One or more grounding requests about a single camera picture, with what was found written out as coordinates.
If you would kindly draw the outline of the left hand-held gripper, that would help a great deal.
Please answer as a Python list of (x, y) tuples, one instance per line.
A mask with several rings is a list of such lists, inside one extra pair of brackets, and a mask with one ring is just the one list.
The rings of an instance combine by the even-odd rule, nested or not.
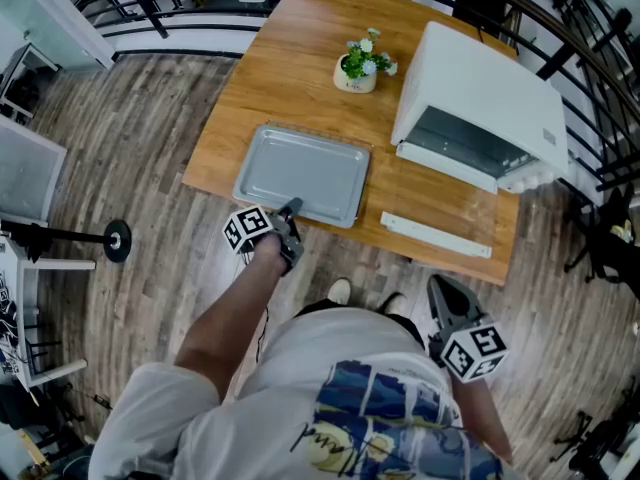
[(223, 228), (226, 243), (236, 255), (248, 255), (265, 235), (275, 235), (280, 241), (280, 255), (291, 271), (304, 253), (295, 217), (303, 201), (295, 197), (278, 210), (266, 211), (254, 205), (233, 212)]

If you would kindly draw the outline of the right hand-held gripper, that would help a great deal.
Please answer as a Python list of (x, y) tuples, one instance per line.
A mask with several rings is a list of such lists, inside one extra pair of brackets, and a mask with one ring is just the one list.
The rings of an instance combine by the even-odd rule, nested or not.
[[(439, 333), (429, 339), (429, 352), (434, 361), (448, 370), (461, 383), (484, 379), (494, 373), (509, 353), (501, 326), (481, 319), (484, 311), (476, 294), (454, 278), (434, 274), (428, 281), (431, 315)], [(466, 323), (457, 330), (447, 328), (449, 320)]]

